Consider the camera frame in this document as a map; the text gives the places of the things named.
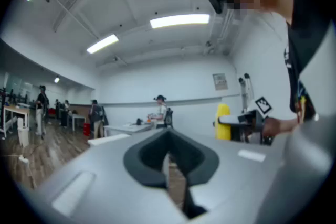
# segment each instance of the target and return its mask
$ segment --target forearm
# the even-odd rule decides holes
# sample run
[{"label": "forearm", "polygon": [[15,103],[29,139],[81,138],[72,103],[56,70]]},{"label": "forearm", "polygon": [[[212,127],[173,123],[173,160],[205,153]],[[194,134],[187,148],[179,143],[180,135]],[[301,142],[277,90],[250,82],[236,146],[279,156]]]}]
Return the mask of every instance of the forearm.
[{"label": "forearm", "polygon": [[281,133],[291,132],[298,125],[297,119],[292,120],[280,120]]}]

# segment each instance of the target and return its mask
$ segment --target framed sign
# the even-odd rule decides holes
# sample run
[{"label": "framed sign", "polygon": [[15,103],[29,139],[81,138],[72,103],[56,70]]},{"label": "framed sign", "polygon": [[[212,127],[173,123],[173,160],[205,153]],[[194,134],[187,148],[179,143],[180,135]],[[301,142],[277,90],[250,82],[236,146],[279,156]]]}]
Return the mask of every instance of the framed sign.
[{"label": "framed sign", "polygon": [[227,90],[227,82],[226,82],[226,77],[224,73],[213,74],[213,77],[214,77],[216,91]]}]

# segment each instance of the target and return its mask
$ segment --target white sticker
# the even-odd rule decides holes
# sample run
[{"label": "white sticker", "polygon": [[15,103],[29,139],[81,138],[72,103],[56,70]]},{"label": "white sticker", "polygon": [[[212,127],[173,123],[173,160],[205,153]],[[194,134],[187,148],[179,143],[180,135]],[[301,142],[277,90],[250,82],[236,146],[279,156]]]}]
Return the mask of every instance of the white sticker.
[{"label": "white sticker", "polygon": [[248,150],[240,150],[238,151],[238,156],[251,159],[252,161],[260,162],[262,163],[264,159],[266,158],[266,154],[258,153],[254,151],[248,151]]}]

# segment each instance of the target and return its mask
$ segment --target hand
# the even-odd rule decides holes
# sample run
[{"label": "hand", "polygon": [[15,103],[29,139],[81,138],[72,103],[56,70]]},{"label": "hand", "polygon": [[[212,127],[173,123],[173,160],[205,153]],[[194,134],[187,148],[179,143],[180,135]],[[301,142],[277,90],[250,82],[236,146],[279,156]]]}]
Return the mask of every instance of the hand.
[{"label": "hand", "polygon": [[281,121],[275,118],[266,118],[262,135],[275,136],[279,133],[281,133]]}]

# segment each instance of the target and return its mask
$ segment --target yellow object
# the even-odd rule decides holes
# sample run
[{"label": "yellow object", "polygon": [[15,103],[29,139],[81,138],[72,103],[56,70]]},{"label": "yellow object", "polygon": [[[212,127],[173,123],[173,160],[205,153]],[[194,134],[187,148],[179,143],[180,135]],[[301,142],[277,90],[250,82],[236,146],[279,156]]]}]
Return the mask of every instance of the yellow object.
[{"label": "yellow object", "polygon": [[220,140],[231,140],[231,126],[218,123],[218,118],[224,115],[230,115],[230,108],[225,104],[219,104],[215,119],[216,138]]}]

